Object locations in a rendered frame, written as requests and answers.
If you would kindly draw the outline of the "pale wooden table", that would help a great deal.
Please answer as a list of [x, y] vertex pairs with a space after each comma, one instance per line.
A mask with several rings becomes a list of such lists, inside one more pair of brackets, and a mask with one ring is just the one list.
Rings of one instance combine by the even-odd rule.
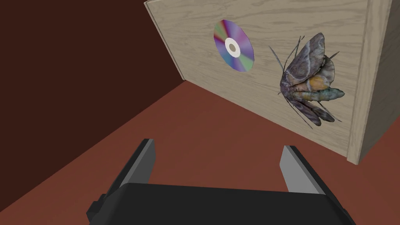
[[[359, 164], [400, 116], [400, 0], [148, 0], [145, 6], [181, 77]], [[234, 22], [255, 60], [247, 72], [224, 62], [213, 32]], [[299, 36], [322, 32], [336, 68], [325, 102], [341, 122], [307, 125], [279, 96], [284, 60]]]

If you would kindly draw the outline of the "rainbow compact disc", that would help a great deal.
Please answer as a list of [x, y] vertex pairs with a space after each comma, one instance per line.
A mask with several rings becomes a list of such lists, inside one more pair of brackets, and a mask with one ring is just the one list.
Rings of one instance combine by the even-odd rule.
[[221, 58], [232, 69], [247, 72], [253, 67], [255, 58], [252, 44], [245, 32], [234, 22], [217, 22], [213, 37]]

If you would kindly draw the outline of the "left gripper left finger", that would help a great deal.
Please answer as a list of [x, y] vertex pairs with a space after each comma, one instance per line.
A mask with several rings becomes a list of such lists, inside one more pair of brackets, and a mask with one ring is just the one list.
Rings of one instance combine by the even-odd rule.
[[154, 139], [144, 139], [112, 183], [106, 197], [126, 183], [148, 183], [155, 160]]

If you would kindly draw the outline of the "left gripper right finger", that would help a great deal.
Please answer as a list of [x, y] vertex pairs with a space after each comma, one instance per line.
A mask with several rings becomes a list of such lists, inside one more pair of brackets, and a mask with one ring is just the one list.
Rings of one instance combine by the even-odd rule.
[[330, 189], [295, 146], [283, 147], [279, 166], [289, 192], [331, 194]]

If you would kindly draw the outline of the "grey brown moth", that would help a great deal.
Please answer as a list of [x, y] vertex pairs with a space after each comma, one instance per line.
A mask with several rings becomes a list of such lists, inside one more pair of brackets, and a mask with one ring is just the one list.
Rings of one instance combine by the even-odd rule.
[[345, 95], [343, 91], [331, 87], [335, 78], [334, 55], [328, 57], [325, 54], [323, 33], [317, 33], [299, 50], [302, 39], [299, 37], [291, 51], [294, 55], [291, 63], [280, 64], [280, 94], [298, 116], [305, 116], [316, 126], [321, 126], [322, 120], [335, 122], [337, 118], [321, 103]]

